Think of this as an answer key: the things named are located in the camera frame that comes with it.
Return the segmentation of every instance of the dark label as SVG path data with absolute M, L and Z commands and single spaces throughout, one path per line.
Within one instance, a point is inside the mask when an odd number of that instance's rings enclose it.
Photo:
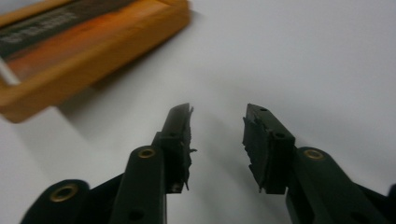
M 135 0 L 79 0 L 0 29 L 0 56 L 7 56 L 79 23 L 116 11 Z

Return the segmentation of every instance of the white table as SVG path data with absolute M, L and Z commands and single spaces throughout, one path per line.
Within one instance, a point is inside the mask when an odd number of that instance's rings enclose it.
M 2 12 L 29 1 L 2 1 Z M 330 153 L 355 182 L 396 182 L 396 2 L 194 0 L 193 22 L 138 63 L 59 107 L 0 119 L 0 223 L 49 185 L 95 187 L 123 172 L 174 105 L 190 102 L 190 191 L 168 223 L 290 223 L 284 196 L 259 194 L 242 146 L 247 103 L 270 109 L 297 146 Z

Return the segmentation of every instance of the brass screw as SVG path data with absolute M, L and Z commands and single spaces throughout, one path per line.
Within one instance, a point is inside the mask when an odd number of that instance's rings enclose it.
M 146 159 L 146 158 L 153 157 L 155 155 L 155 151 L 151 148 L 145 148 L 145 149 L 139 151 L 138 155 L 140 158 Z
M 304 151 L 304 154 L 307 158 L 314 160 L 314 161 L 319 161 L 319 160 L 324 159 L 323 154 L 315 149 L 308 149 L 308 150 Z
M 73 198 L 77 192 L 78 186 L 76 184 L 67 184 L 53 191 L 49 198 L 55 203 L 61 203 Z

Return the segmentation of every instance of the white surface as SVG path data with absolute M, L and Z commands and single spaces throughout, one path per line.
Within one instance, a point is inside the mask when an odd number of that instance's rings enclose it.
M 2 1 L 14 8 L 23 1 Z M 357 183 L 396 182 L 396 2 L 194 0 L 189 28 L 99 90 L 22 124 L 0 120 L 0 223 L 49 185 L 95 187 L 190 102 L 190 191 L 168 223 L 290 223 L 284 196 L 259 194 L 242 146 L 247 103 L 270 109 L 297 146 L 329 152 Z

